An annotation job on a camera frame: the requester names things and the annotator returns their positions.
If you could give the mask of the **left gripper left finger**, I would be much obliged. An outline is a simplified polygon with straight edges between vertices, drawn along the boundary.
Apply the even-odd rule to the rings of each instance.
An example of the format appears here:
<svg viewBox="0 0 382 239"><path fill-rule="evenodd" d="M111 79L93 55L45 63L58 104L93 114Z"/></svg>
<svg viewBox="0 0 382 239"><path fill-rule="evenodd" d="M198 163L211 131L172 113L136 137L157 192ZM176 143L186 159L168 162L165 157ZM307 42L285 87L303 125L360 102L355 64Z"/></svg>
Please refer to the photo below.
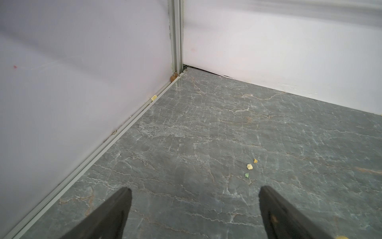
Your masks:
<svg viewBox="0 0 382 239"><path fill-rule="evenodd" d="M120 188L63 239L121 239L132 204L132 190Z"/></svg>

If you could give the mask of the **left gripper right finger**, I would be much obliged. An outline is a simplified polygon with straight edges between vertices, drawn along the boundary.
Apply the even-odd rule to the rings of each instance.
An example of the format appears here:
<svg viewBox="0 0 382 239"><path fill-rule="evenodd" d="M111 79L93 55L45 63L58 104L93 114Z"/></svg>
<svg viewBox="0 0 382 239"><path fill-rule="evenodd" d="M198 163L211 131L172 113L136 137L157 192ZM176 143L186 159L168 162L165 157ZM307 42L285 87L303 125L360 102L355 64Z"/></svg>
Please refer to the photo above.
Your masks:
<svg viewBox="0 0 382 239"><path fill-rule="evenodd" d="M259 206L269 239L331 239L271 186L262 186Z"/></svg>

